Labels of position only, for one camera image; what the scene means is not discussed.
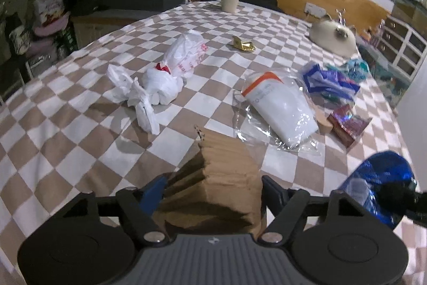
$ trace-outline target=cat-shaped object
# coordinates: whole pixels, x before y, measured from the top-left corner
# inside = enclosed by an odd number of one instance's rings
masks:
[[[329,14],[313,23],[309,38],[322,49],[350,59],[356,52],[356,28],[333,21]]]

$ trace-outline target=white power outlet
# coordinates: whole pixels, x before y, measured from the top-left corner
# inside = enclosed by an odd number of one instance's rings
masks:
[[[310,14],[320,19],[326,15],[326,10],[321,7],[318,7],[317,5],[306,3],[304,13]]]

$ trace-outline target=brown paper bag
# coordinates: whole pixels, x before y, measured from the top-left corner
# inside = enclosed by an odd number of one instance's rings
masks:
[[[153,219],[170,233],[258,234],[262,182],[245,145],[199,130],[199,153],[170,178]]]

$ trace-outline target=brown and white checkered tablecloth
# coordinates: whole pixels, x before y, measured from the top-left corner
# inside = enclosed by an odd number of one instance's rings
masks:
[[[158,136],[138,127],[135,110],[116,97],[107,66],[132,77],[159,62],[176,37],[189,29],[209,47],[178,98],[156,107]],[[49,216],[80,191],[99,196],[142,187],[174,171],[197,150],[193,126],[234,136],[233,90],[245,73],[271,67],[299,69],[309,60],[342,64],[305,36],[307,26],[285,15],[240,7],[222,13],[215,2],[193,3],[135,22],[72,54],[31,81],[0,111],[0,261],[19,276],[17,251]],[[232,36],[252,40],[255,53],[238,52]],[[286,187],[328,195],[369,155],[392,149],[409,161],[400,128],[376,82],[369,78],[356,111],[373,118],[362,140],[346,152],[333,136],[316,135],[319,156],[266,147],[262,170]],[[404,220],[396,233],[409,250],[407,284],[422,284],[426,232]]]

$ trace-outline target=gray ribbed panel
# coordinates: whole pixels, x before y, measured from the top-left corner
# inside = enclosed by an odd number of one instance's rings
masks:
[[[178,235],[164,248],[146,250],[114,285],[314,285],[279,249],[255,244],[250,235]]]

